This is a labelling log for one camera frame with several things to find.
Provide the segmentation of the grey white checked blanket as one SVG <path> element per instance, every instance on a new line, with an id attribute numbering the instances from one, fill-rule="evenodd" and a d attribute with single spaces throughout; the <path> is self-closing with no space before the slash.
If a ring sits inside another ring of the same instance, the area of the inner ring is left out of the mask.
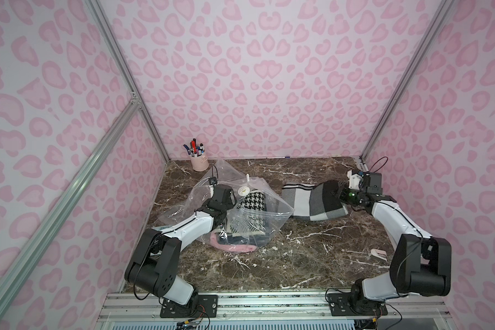
<path id="1" fill-rule="evenodd" d="M 325 221 L 348 215 L 348 210 L 340 201 L 341 192 L 342 184 L 329 180 L 320 184 L 289 183 L 283 186 L 281 196 L 293 207 L 293 218 Z"/>

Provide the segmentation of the black white houndstooth blanket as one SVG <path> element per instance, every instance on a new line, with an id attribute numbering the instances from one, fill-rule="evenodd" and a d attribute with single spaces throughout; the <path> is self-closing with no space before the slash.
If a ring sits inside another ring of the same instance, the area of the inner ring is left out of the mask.
<path id="1" fill-rule="evenodd" d="M 268 210 L 265 193 L 251 191 L 236 205 L 236 209 L 250 220 L 263 221 L 263 216 Z"/>

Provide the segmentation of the clear plastic vacuum bag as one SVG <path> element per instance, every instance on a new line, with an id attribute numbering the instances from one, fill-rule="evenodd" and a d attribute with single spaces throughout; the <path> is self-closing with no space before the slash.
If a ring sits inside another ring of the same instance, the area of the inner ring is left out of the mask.
<path id="1" fill-rule="evenodd" d="M 212 176 L 215 176 L 218 179 L 218 184 L 225 184 L 233 189 L 237 199 L 236 205 L 232 210 L 228 211 L 224 225 L 220 225 L 212 232 L 201 236 L 197 239 L 198 241 L 211 246 L 210 235 L 212 233 L 216 234 L 217 231 L 221 229 L 229 231 L 230 229 L 235 228 L 236 231 L 239 232 L 242 232 L 244 228 L 261 228 L 273 239 L 294 212 L 293 207 L 276 194 L 263 178 L 252 177 L 249 174 L 242 173 L 239 170 L 236 170 L 228 162 L 220 159 L 193 187 L 187 200 L 183 204 L 173 206 L 165 213 L 161 214 L 152 227 L 166 225 L 174 226 L 193 214 L 208 198 L 210 198 L 208 178 Z M 241 186 L 249 186 L 251 191 L 261 191 L 265 193 L 268 210 L 263 216 L 263 221 L 250 220 L 246 215 L 242 215 L 241 212 L 236 209 L 237 204 L 244 198 L 238 194 L 238 189 Z"/>

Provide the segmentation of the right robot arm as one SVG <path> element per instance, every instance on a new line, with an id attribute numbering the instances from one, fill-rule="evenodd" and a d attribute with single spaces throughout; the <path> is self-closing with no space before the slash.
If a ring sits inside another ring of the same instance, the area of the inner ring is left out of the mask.
<path id="1" fill-rule="evenodd" d="M 359 279 L 349 305 L 358 315 L 379 312 L 383 303 L 410 294 L 447 296 L 451 290 L 452 246 L 417 225 L 396 200 L 385 195 L 380 173 L 351 170 L 340 193 L 345 206 L 361 207 L 385 228 L 395 250 L 389 271 Z"/>

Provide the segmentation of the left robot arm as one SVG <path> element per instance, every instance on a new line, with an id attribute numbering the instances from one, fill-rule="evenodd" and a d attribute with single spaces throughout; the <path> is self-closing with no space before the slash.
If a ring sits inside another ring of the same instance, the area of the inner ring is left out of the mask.
<path id="1" fill-rule="evenodd" d="M 197 290 L 177 276 L 180 254 L 201 236 L 224 225 L 236 203 L 233 189 L 217 184 L 212 196 L 181 223 L 161 230 L 146 229 L 126 267 L 126 282 L 158 298 L 196 308 Z"/>

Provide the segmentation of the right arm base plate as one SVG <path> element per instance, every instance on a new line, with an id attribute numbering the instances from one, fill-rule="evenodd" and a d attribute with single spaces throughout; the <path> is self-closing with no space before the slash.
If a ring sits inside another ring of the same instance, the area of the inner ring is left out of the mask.
<path id="1" fill-rule="evenodd" d="M 355 299 L 350 292 L 328 292 L 325 294 L 332 316 L 387 316 L 385 304 L 368 299 Z"/>

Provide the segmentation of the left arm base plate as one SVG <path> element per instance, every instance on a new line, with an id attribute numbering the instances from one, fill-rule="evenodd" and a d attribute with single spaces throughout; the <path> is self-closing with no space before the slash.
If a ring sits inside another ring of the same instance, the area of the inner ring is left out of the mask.
<path id="1" fill-rule="evenodd" d="M 185 305 L 166 299 L 162 302 L 159 316 L 161 318 L 196 318 L 198 316 L 215 318 L 217 316 L 218 298 L 218 295 L 214 294 L 197 294 Z"/>

